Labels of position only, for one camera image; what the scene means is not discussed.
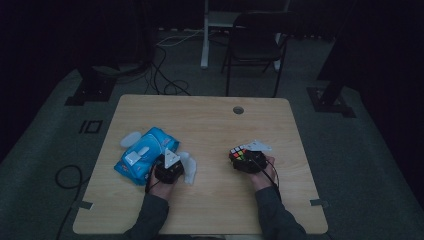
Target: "hand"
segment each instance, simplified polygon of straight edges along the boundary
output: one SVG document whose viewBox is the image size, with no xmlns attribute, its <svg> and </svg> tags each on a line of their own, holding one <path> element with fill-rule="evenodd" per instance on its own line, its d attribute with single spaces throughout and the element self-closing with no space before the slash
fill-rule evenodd
<svg viewBox="0 0 424 240">
<path fill-rule="evenodd" d="M 274 165 L 275 162 L 275 158 L 271 157 L 271 156 L 266 156 L 266 160 L 268 160 L 268 165 L 266 166 L 266 168 L 264 169 L 264 171 L 266 173 L 268 173 L 268 175 L 271 177 L 272 181 L 274 181 L 275 179 L 275 172 L 274 169 L 272 168 L 272 165 Z M 255 191 L 259 191 L 263 188 L 266 187 L 270 187 L 273 185 L 273 183 L 268 179 L 267 176 L 265 176 L 265 174 L 260 171 L 258 173 L 252 173 L 252 174 L 248 174 L 250 180 L 252 181 L 253 184 L 253 188 L 255 189 Z"/>
<path fill-rule="evenodd" d="M 169 201 L 169 199 L 171 198 L 172 190 L 174 189 L 175 184 L 177 184 L 178 179 L 172 184 L 160 182 L 159 179 L 155 177 L 155 171 L 156 166 L 154 166 L 152 175 L 150 177 L 150 182 L 148 183 L 150 187 L 149 194 L 155 195 L 157 197 L 165 199 L 166 201 Z"/>
</svg>

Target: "wooden table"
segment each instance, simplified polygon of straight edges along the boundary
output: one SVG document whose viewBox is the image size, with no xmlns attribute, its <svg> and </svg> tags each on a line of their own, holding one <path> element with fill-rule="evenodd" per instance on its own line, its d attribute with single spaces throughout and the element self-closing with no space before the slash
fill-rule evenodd
<svg viewBox="0 0 424 240">
<path fill-rule="evenodd" d="M 244 109 L 235 114 L 233 108 Z M 318 193 L 285 99 L 124 95 L 113 116 L 84 201 L 74 223 L 79 234 L 123 233 L 135 223 L 144 196 L 113 167 L 125 149 L 120 140 L 130 132 L 156 126 L 178 139 L 178 151 L 197 161 L 193 185 L 181 177 L 170 201 L 162 234 L 260 234 L 254 190 L 244 173 L 228 159 L 231 148 L 257 139 L 272 147 L 280 192 L 286 208 L 308 233 L 327 231 L 321 206 L 311 206 Z"/>
</svg>

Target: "black chair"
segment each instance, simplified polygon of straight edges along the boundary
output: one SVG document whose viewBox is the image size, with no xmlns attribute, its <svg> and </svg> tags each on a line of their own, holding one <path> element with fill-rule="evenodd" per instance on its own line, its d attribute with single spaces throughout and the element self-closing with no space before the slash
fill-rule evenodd
<svg viewBox="0 0 424 240">
<path fill-rule="evenodd" d="M 222 64 L 227 70 L 226 96 L 230 87 L 232 66 L 265 66 L 265 72 L 274 61 L 280 60 L 280 68 L 272 97 L 277 95 L 286 54 L 287 41 L 297 33 L 299 17 L 294 12 L 246 12 L 241 13 L 230 31 L 227 53 Z M 280 33 L 279 42 L 276 34 Z"/>
</svg>

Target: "gray carpet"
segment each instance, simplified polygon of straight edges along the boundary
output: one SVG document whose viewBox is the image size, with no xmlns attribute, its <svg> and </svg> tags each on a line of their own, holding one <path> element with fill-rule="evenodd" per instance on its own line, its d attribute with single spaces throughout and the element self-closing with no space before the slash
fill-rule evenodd
<svg viewBox="0 0 424 240">
<path fill-rule="evenodd" d="M 213 39 L 224 43 L 226 40 L 222 37 Z M 164 47 L 166 59 L 161 71 L 172 81 L 188 83 L 187 91 L 191 95 L 223 96 L 225 74 L 220 73 L 220 68 L 225 47 L 211 43 L 206 70 L 200 69 L 201 47 L 199 38 Z M 357 118 L 317 113 L 313 109 L 306 87 L 327 85 L 316 78 L 331 47 L 332 43 L 321 40 L 290 42 L 283 83 L 277 95 L 291 103 L 318 192 L 329 204 L 324 209 L 328 233 L 333 239 L 424 239 L 423 210 L 358 93 L 348 88 L 342 91 Z M 159 64 L 163 56 L 164 53 L 157 50 L 155 63 Z M 146 76 L 120 78 L 109 102 L 87 102 L 84 106 L 64 106 L 81 81 L 76 71 L 70 72 L 58 84 L 0 165 L 1 239 L 56 238 L 77 190 L 60 188 L 55 183 L 55 174 L 63 166 L 75 164 L 82 169 L 84 179 L 90 176 L 119 97 L 129 93 L 156 94 L 148 86 L 151 76 L 147 73 Z M 261 69 L 235 69 L 230 95 L 268 97 L 272 94 L 275 77 L 276 73 L 270 70 L 262 74 Z M 157 83 L 163 90 L 166 81 L 158 76 Z M 103 122 L 98 133 L 85 133 L 81 131 L 84 121 Z M 63 171 L 60 182 L 77 184 L 77 171 Z M 86 184 L 79 199 L 82 199 L 85 188 Z M 73 233 L 76 213 L 76 209 L 70 212 L 60 239 L 119 238 Z M 330 236 L 310 238 L 330 239 Z"/>
</svg>

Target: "blue package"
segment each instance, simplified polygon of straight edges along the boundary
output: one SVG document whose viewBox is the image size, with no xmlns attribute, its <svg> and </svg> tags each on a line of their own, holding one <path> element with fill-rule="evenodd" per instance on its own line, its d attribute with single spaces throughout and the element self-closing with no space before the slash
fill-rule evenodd
<svg viewBox="0 0 424 240">
<path fill-rule="evenodd" d="M 146 185 L 150 167 L 165 149 L 177 151 L 179 141 L 157 127 L 151 128 L 129 147 L 114 169 L 137 185 Z"/>
</svg>

